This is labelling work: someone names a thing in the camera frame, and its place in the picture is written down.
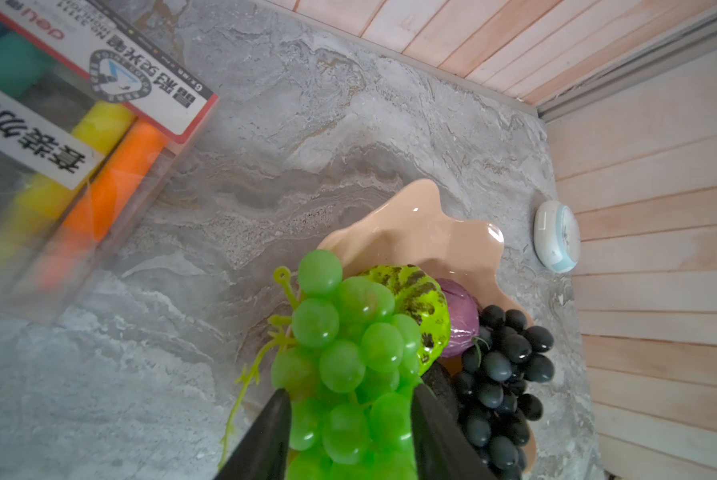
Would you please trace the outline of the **purple fig fruit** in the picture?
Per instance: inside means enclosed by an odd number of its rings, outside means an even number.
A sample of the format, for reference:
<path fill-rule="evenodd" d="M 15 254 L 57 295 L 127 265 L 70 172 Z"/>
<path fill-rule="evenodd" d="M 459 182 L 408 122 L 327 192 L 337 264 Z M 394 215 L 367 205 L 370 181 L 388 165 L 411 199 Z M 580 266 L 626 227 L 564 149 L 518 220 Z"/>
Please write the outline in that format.
<path fill-rule="evenodd" d="M 480 332 L 480 312 L 474 297 L 461 284 L 446 278 L 437 281 L 446 296 L 451 318 L 450 341 L 442 358 L 453 358 L 474 345 L 473 338 Z"/>

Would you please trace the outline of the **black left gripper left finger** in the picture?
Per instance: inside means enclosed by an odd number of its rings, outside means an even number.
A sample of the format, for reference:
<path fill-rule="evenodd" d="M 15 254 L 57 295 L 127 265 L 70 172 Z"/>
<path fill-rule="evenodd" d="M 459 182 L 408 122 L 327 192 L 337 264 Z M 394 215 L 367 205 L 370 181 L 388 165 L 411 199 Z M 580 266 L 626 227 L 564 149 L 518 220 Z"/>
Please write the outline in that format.
<path fill-rule="evenodd" d="M 278 389 L 214 479 L 284 479 L 291 429 L 292 400 L 286 390 Z"/>

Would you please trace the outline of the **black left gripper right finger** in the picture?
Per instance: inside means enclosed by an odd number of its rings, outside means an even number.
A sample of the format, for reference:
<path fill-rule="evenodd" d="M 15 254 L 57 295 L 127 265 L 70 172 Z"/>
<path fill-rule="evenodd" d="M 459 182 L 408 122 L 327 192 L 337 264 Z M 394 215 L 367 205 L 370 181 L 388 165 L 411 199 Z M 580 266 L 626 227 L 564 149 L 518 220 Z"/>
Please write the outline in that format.
<path fill-rule="evenodd" d="M 411 424 L 420 480 L 496 479 L 425 384 L 414 390 Z"/>

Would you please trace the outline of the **green striped melon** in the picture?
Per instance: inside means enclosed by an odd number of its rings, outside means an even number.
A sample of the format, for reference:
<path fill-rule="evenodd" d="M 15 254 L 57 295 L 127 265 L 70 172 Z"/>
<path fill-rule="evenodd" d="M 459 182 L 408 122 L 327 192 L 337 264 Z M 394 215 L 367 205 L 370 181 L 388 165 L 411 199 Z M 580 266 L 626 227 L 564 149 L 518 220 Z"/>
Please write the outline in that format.
<path fill-rule="evenodd" d="M 360 273 L 384 285 L 395 298 L 396 314 L 414 319 L 421 330 L 418 350 L 421 372 L 426 373 L 449 346 L 452 320 L 441 284 L 419 266 L 379 265 Z"/>

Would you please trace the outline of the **black grape bunch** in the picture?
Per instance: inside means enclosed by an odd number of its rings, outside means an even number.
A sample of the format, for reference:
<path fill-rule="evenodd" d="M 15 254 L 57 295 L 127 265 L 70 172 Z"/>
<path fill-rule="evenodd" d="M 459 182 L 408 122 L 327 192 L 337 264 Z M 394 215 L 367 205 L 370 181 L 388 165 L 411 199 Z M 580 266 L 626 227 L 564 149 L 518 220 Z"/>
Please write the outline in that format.
<path fill-rule="evenodd" d="M 482 464 L 499 479 L 521 479 L 529 468 L 530 424 L 544 415 L 531 383 L 554 379 L 548 353 L 555 338 L 530 324 L 524 312 L 489 305 L 478 314 L 479 330 L 461 354 L 451 385 L 458 422 Z"/>

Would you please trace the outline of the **green grape bunch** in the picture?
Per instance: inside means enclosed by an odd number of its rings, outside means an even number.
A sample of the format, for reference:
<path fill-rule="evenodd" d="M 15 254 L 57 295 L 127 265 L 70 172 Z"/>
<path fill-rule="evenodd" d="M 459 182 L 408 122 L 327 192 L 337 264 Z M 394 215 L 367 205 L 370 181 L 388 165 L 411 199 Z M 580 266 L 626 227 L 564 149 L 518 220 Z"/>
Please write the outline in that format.
<path fill-rule="evenodd" d="M 270 341 L 238 384 L 270 381 L 290 399 L 290 418 L 275 421 L 286 438 L 254 468 L 260 479 L 415 479 L 411 402 L 420 380 L 420 328 L 396 312 L 394 294 L 366 277 L 344 275 L 336 254 L 314 250 L 296 272 L 274 280 L 289 316 L 268 320 Z"/>

